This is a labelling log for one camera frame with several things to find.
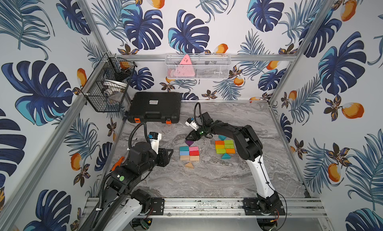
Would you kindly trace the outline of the small teal block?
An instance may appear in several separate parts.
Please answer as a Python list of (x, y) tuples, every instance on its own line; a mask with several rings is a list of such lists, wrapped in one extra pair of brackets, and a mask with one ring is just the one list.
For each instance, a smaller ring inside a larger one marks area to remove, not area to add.
[(231, 158), (231, 156), (229, 154), (227, 154), (227, 153), (223, 154), (222, 157), (221, 157), (222, 160), (227, 160), (227, 159), (230, 159), (230, 158)]

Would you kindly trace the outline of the natural wood triangle block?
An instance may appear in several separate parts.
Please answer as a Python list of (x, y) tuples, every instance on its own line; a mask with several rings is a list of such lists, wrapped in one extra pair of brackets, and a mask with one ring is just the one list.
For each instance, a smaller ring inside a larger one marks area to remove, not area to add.
[(191, 162), (185, 164), (185, 167), (188, 168), (188, 169), (194, 169), (194, 166)]

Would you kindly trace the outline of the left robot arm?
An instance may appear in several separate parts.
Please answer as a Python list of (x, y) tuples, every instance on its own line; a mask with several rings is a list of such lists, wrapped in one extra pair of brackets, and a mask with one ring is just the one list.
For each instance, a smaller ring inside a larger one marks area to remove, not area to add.
[(152, 197), (136, 187), (145, 173), (155, 167), (166, 167), (173, 150), (160, 148), (162, 136), (148, 132), (139, 123), (128, 140), (127, 159), (107, 174), (98, 194), (98, 203), (80, 227), (81, 231), (122, 231), (139, 215), (150, 215)]

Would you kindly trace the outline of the light blue block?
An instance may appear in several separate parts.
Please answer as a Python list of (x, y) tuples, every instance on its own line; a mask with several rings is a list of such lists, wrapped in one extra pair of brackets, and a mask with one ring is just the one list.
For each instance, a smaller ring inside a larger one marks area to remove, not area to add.
[(189, 151), (180, 151), (180, 156), (189, 156), (190, 152)]

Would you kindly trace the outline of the lime green block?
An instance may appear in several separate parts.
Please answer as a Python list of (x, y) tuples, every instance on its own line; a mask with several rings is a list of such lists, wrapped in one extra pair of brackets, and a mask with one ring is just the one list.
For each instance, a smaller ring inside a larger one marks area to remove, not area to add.
[(217, 154), (225, 154), (226, 153), (226, 149), (216, 149), (216, 153)]
[(225, 144), (224, 145), (226, 149), (234, 149), (234, 145), (233, 144)]

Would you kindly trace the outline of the pink block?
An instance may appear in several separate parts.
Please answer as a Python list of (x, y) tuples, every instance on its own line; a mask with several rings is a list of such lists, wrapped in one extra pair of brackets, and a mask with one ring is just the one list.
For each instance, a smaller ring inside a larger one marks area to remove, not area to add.
[(198, 151), (198, 150), (199, 150), (198, 146), (189, 147), (189, 151)]

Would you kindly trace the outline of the purple triangle block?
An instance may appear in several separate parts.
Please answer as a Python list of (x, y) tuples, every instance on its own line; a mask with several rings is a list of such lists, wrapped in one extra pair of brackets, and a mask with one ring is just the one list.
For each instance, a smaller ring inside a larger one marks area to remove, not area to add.
[(194, 141), (185, 140), (185, 143), (190, 147), (193, 145)]

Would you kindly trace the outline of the red block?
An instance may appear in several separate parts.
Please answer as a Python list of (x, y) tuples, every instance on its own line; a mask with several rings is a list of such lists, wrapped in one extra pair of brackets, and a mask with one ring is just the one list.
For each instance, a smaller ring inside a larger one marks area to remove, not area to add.
[(199, 156), (199, 151), (189, 151), (190, 156)]

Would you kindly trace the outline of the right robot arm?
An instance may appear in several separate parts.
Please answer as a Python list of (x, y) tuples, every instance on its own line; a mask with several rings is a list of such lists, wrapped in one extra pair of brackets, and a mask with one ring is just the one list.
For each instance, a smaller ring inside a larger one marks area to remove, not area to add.
[(263, 214), (279, 211), (287, 215), (287, 201), (271, 184), (264, 164), (263, 145), (250, 125), (235, 126), (220, 120), (214, 121), (207, 112), (202, 113), (199, 102), (194, 105), (193, 116), (188, 118), (186, 125), (192, 128), (186, 136), (187, 141), (196, 142), (202, 137), (212, 138), (213, 135), (233, 140), (237, 153), (248, 164), (256, 184), (255, 208), (246, 210)]

